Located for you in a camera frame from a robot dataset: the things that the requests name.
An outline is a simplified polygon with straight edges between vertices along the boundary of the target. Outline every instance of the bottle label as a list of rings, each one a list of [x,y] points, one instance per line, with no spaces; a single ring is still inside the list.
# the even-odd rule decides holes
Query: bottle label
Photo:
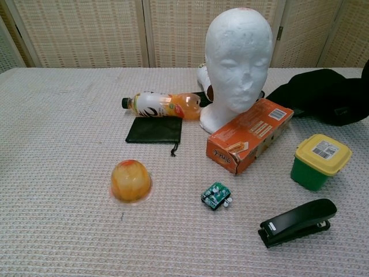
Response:
[[[133,108],[143,117],[184,117],[180,105],[172,102],[172,96],[152,91],[141,92],[134,98]]]

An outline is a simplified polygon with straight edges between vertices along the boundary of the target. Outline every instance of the circuit board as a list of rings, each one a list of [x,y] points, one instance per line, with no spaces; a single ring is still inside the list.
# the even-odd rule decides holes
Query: circuit board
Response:
[[[217,209],[230,195],[231,191],[226,186],[216,182],[201,194],[201,201],[211,209]]]

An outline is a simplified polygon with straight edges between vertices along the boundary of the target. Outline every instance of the beige room divider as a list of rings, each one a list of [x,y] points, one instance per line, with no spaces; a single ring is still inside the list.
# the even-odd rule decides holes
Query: beige room divider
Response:
[[[287,0],[271,67],[314,68],[342,0]]]
[[[148,66],[140,0],[6,3],[36,66]]]
[[[221,12],[247,7],[259,11],[276,36],[285,1],[150,0],[144,4],[150,66],[197,67],[205,60],[205,36]]]
[[[0,73],[17,67],[25,67],[25,64],[0,17]]]
[[[209,24],[235,7],[255,9],[268,20],[275,43],[271,67],[361,67],[369,58],[368,0],[0,0],[3,3],[10,16],[2,9],[0,15],[11,19],[6,26],[28,66],[197,67],[205,60]]]
[[[368,59],[369,1],[345,0],[318,66],[362,68]]]

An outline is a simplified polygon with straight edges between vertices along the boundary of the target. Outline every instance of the black cloth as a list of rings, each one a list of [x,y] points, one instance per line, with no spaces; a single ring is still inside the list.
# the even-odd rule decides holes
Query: black cloth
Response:
[[[267,99],[294,110],[294,117],[314,117],[343,126],[369,115],[369,61],[361,78],[345,78],[331,69],[295,75]]]

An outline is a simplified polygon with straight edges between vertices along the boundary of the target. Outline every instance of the black strap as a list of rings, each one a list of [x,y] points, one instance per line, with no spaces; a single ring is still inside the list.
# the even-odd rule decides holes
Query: black strap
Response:
[[[175,157],[175,156],[176,156],[176,155],[174,154],[174,152],[175,152],[175,151],[177,151],[177,149],[178,149],[178,144],[179,144],[179,143],[176,143],[176,144],[174,145],[173,149],[171,150],[171,156],[172,156],[172,157]]]

